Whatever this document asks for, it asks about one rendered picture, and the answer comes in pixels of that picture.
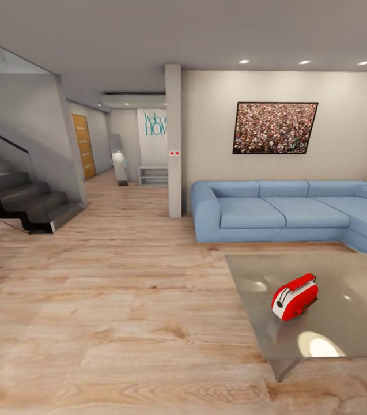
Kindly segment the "radio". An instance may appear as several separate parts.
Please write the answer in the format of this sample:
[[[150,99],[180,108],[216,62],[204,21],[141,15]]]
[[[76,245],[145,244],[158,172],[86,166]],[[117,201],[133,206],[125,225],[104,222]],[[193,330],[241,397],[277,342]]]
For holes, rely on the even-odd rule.
[[[289,321],[317,301],[319,291],[313,274],[306,274],[283,285],[275,293],[271,309],[283,321]]]

